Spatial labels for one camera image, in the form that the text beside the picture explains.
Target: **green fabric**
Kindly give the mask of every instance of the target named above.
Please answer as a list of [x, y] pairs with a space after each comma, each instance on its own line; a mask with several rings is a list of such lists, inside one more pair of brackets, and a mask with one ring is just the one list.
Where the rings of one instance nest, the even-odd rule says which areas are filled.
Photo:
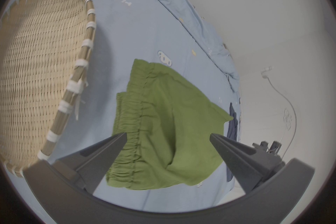
[[107, 183], [135, 190], [200, 183], [223, 161], [210, 134], [223, 134], [232, 119], [173, 69], [135, 60], [127, 91], [117, 95], [113, 128], [127, 132], [127, 143]]

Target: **blue blanket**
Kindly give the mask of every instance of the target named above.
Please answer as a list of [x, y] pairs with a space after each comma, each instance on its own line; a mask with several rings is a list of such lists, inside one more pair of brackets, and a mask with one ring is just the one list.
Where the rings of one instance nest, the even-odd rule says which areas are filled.
[[[72, 116], [49, 162], [112, 134], [116, 94], [126, 90], [134, 59], [165, 63], [211, 102], [240, 115], [238, 76], [222, 40], [188, 0], [93, 0], [97, 30], [82, 94], [79, 120]], [[216, 205], [233, 188], [224, 163], [202, 185], [158, 190], [113, 188], [102, 178], [94, 195], [116, 205], [152, 212], [183, 212]]]

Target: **wall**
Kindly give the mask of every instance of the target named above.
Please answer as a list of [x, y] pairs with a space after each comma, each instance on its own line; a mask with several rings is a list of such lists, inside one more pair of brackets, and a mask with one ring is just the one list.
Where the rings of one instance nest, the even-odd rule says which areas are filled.
[[264, 67], [274, 67], [271, 82], [294, 106], [297, 131], [284, 161], [298, 158], [316, 172], [283, 221], [290, 223], [316, 195], [336, 159], [335, 17], [326, 0], [190, 1], [216, 27], [241, 76], [241, 142], [284, 136], [283, 154], [293, 136], [292, 128], [284, 134], [283, 127], [289, 104], [261, 77]]

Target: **basket weave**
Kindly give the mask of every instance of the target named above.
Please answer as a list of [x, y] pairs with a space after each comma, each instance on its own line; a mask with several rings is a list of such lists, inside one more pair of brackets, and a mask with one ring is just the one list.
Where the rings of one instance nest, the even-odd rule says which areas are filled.
[[92, 0], [16, 0], [0, 23], [0, 160], [22, 177], [48, 159], [80, 99], [95, 10]]

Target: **basket rim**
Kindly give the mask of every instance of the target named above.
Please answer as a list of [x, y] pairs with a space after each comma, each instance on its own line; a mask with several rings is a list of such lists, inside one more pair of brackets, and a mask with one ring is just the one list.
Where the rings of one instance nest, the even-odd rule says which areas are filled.
[[[10, 9], [15, 5], [19, 5], [21, 0], [15, 0], [13, 3], [5, 10], [3, 16], [0, 19], [0, 27], [2, 25], [2, 20], [7, 16], [10, 16]], [[68, 86], [65, 89], [64, 95], [60, 101], [66, 102], [67, 105], [74, 106], [76, 100], [80, 98], [80, 95], [85, 88], [86, 84], [86, 74], [88, 69], [88, 63], [90, 61], [90, 56], [93, 49], [93, 42], [95, 38], [96, 29], [96, 15], [95, 8], [93, 5], [93, 0], [81, 0], [84, 4], [84, 11], [86, 12], [86, 29], [84, 32], [84, 39], [82, 40], [82, 46], [78, 53], [76, 64], [73, 67], [73, 72], [68, 80]], [[10, 163], [9, 160], [5, 159], [0, 153], [0, 161], [3, 163], [4, 167], [12, 174], [17, 177], [23, 177], [23, 170], [30, 167], [39, 160], [47, 160], [54, 150], [63, 130], [69, 120], [70, 113], [64, 113], [58, 109], [56, 116], [54, 117], [52, 126], [50, 127], [48, 133], [45, 134], [46, 140], [43, 143], [40, 151], [36, 155], [33, 162], [27, 166], [15, 166]]]

